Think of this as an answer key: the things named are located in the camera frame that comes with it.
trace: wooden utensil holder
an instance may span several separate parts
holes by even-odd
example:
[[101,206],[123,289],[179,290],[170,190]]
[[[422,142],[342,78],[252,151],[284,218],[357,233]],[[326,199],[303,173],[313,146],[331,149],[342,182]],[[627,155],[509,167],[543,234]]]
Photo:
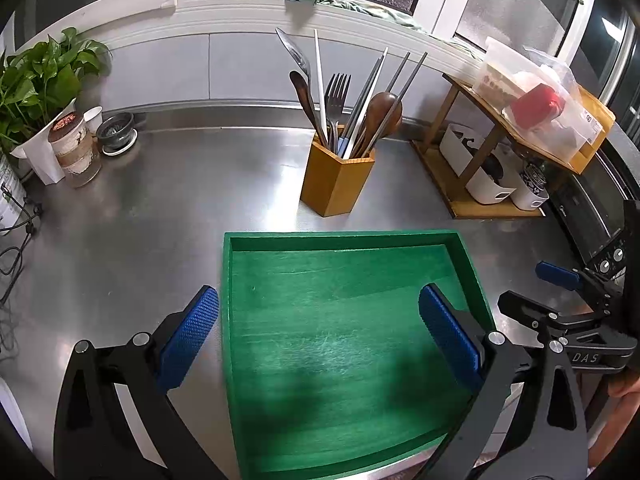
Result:
[[320,216],[349,213],[375,162],[375,150],[366,158],[342,160],[325,149],[316,136],[306,163],[300,200]]

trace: wooden spoon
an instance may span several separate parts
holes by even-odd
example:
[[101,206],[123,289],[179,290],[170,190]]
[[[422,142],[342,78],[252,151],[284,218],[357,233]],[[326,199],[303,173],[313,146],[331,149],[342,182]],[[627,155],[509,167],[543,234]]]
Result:
[[314,114],[314,106],[311,102],[309,102],[309,94],[308,94],[308,86],[306,84],[305,78],[302,77],[300,72],[292,70],[289,72],[289,79],[293,83],[293,88],[296,89],[296,94],[298,94],[298,101],[302,105],[302,109],[304,110],[306,117],[311,122],[316,134],[318,134],[318,138],[321,139],[324,136],[320,135],[318,122],[316,121],[316,115]]
[[[378,130],[380,124],[382,124],[386,113],[390,110],[395,100],[396,96],[389,92],[380,92],[371,98],[369,106],[367,107],[367,115],[364,119],[364,132],[360,136],[355,150],[357,158],[365,155],[362,151],[369,145],[373,135]],[[391,135],[401,122],[402,103],[399,103],[391,116],[391,120],[380,135],[380,139]]]

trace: ceramic cup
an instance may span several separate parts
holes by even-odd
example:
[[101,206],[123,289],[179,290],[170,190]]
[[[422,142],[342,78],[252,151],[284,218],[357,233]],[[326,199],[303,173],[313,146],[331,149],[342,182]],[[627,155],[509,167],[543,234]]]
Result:
[[546,178],[536,165],[527,164],[524,170],[520,172],[520,177],[534,195],[540,195],[544,191]]

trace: green wooden tray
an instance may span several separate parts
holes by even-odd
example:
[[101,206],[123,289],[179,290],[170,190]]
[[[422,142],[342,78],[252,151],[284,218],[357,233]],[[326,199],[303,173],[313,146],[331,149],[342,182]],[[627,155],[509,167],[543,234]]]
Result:
[[455,231],[227,233],[223,361],[244,480],[336,478],[436,444],[469,396],[418,314],[494,328]]

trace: white wall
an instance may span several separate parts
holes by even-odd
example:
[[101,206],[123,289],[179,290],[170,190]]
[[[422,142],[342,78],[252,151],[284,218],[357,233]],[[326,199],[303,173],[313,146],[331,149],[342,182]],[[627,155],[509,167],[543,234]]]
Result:
[[[312,60],[311,38],[296,43]],[[347,106],[352,106],[367,75],[382,54],[371,48],[320,40],[325,84],[334,72],[352,76]],[[105,110],[188,101],[297,102],[289,72],[298,67],[277,35],[252,32],[197,34],[147,41],[113,49],[111,73],[84,93],[81,107],[98,102]],[[401,58],[388,56],[376,87],[386,88]],[[415,63],[407,62],[394,90],[399,91]],[[403,115],[431,121],[449,91],[442,74],[421,67],[402,100]],[[312,89],[318,101],[316,88]],[[488,131],[490,121],[465,98],[458,98],[449,120]]]

